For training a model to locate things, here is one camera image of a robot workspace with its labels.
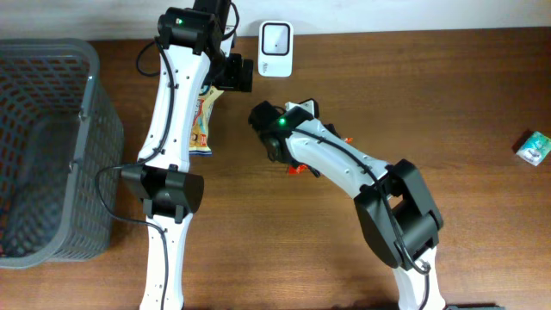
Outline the red snack bag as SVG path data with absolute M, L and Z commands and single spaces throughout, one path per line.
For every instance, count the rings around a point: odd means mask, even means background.
M 353 139 L 351 137 L 349 138 L 343 138 L 343 141 L 347 144 L 350 144 Z M 299 164 L 297 166 L 292 166 L 290 165 L 288 167 L 288 170 L 287 170 L 287 173 L 289 175 L 299 175 L 300 173 L 302 173 L 303 171 L 308 171 L 309 170 L 309 166 L 306 165 L 306 164 Z

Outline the yellow chip bag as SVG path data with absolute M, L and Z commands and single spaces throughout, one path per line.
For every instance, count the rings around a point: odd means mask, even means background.
M 194 156 L 211 156 L 208 146 L 209 122 L 215 101 L 224 93 L 214 86 L 203 86 L 195 105 L 195 116 L 189 139 L 189 154 Z

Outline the teal tissue pack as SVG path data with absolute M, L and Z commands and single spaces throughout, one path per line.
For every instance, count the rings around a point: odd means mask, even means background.
M 516 151 L 516 155 L 534 166 L 539 165 L 550 153 L 550 138 L 533 132 Z

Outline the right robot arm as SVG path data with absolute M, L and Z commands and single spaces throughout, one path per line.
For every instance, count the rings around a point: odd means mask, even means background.
M 321 122 L 314 99 L 282 107 L 261 102 L 248 123 L 270 161 L 305 165 L 353 200 L 368 247 L 393 272 L 399 308 L 446 307 L 436 276 L 443 217 L 413 163 L 389 164 L 357 150 Z

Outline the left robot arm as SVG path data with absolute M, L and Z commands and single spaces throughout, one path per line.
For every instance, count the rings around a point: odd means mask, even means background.
M 152 121 L 136 163 L 121 176 L 142 202 L 148 259 L 142 309 L 184 307 L 183 258 L 190 221 L 201 205 L 203 177 L 189 171 L 189 141 L 204 90 L 250 92 L 253 62 L 232 53 L 238 12 L 230 0 L 170 7 L 153 43 L 160 57 Z

